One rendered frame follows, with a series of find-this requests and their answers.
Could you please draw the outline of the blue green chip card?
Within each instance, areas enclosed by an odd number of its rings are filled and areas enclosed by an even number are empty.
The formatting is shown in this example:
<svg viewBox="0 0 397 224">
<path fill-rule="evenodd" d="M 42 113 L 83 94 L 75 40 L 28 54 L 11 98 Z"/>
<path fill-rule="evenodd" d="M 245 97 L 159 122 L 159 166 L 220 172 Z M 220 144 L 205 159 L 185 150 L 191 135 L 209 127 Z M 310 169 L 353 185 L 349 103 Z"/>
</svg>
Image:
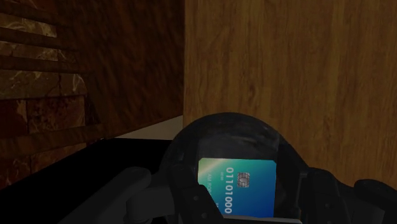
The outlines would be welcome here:
<svg viewBox="0 0 397 224">
<path fill-rule="evenodd" d="M 273 160 L 201 158 L 197 180 L 221 214 L 272 218 L 276 167 Z"/>
</svg>

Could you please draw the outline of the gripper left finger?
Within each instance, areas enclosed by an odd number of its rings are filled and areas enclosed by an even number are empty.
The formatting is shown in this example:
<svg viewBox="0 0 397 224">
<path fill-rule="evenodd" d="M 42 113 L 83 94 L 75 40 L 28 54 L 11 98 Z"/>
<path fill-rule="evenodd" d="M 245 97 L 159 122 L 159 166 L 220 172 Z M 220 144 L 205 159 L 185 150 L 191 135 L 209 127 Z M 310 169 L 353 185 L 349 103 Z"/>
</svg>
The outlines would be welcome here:
<svg viewBox="0 0 397 224">
<path fill-rule="evenodd" d="M 178 164 L 169 169 L 169 188 L 183 224 L 224 224 L 207 188 L 198 184 L 188 167 Z"/>
</svg>

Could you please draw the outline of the grey rounded tube object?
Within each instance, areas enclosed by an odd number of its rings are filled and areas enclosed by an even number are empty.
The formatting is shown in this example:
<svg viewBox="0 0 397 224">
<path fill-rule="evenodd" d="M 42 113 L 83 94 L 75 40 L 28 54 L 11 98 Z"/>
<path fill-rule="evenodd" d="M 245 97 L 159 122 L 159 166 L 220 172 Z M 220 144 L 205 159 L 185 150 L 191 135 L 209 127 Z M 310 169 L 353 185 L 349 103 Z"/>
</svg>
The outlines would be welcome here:
<svg viewBox="0 0 397 224">
<path fill-rule="evenodd" d="M 129 167 L 57 224 L 150 224 L 174 213 L 165 173 Z"/>
</svg>

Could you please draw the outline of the dark wooden slatted rack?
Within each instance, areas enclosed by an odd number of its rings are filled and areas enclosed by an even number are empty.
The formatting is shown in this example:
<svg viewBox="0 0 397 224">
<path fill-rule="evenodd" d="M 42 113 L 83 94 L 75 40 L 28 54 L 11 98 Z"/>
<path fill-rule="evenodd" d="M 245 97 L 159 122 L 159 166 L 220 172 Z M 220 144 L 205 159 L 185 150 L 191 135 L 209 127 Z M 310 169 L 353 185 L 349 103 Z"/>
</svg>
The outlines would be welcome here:
<svg viewBox="0 0 397 224">
<path fill-rule="evenodd" d="M 60 15 L 37 10 L 30 6 L 0 0 L 0 13 L 43 22 L 58 27 L 70 28 L 70 21 Z M 0 27 L 0 41 L 40 46 L 57 50 L 77 52 L 74 41 L 53 38 L 40 34 L 16 31 Z M 0 69 L 17 71 L 41 71 L 49 73 L 87 74 L 88 69 L 76 63 L 28 59 L 0 55 Z M 103 125 L 95 124 L 66 130 L 0 139 L 0 158 L 15 158 L 42 151 L 84 143 L 103 137 Z"/>
</svg>

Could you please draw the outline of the wooden cabinet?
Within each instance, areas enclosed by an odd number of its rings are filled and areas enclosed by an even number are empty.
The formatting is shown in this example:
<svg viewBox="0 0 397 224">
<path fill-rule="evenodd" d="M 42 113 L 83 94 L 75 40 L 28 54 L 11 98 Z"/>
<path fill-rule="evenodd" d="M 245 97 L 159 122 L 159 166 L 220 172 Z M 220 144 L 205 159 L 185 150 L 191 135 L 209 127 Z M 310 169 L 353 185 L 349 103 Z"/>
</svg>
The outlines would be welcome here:
<svg viewBox="0 0 397 224">
<path fill-rule="evenodd" d="M 56 0 L 107 138 L 255 116 L 311 166 L 397 188 L 397 0 Z"/>
</svg>

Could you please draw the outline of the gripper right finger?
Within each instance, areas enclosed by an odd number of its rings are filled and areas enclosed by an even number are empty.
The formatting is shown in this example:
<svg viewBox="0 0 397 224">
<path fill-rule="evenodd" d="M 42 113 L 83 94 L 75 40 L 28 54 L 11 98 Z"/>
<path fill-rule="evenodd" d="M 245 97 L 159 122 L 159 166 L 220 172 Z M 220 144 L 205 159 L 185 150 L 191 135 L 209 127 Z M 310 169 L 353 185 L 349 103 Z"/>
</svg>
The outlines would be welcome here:
<svg viewBox="0 0 397 224">
<path fill-rule="evenodd" d="M 397 224 L 397 190 L 381 181 L 360 179 L 351 187 L 311 168 L 303 183 L 303 224 Z"/>
</svg>

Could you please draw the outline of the black round bowl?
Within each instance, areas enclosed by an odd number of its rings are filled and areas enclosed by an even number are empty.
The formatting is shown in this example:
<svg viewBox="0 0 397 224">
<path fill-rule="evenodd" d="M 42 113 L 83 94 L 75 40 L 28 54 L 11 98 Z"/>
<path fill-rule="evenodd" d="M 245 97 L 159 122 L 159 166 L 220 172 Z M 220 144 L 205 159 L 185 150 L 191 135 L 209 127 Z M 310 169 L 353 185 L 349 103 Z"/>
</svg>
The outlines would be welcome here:
<svg viewBox="0 0 397 224">
<path fill-rule="evenodd" d="M 302 218 L 298 199 L 308 166 L 294 147 L 267 123 L 240 113 L 216 113 L 199 118 L 172 140 L 160 170 L 182 163 L 197 173 L 201 158 L 274 161 L 277 164 L 275 215 Z"/>
</svg>

